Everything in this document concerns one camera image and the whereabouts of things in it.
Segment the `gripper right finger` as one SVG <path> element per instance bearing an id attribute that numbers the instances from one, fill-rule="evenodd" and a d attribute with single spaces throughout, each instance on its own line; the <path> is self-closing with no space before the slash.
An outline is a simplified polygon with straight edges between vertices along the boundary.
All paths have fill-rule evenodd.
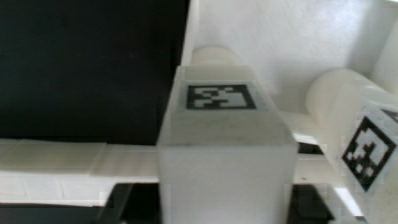
<path id="1" fill-rule="evenodd" d="M 295 184 L 287 224 L 365 224 L 329 189 Z"/>

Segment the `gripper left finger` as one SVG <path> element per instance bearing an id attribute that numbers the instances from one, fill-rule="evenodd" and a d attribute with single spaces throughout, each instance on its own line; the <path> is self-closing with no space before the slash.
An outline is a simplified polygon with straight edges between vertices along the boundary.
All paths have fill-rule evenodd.
<path id="1" fill-rule="evenodd" d="M 121 183 L 114 186 L 95 224 L 160 224 L 157 183 Z"/>

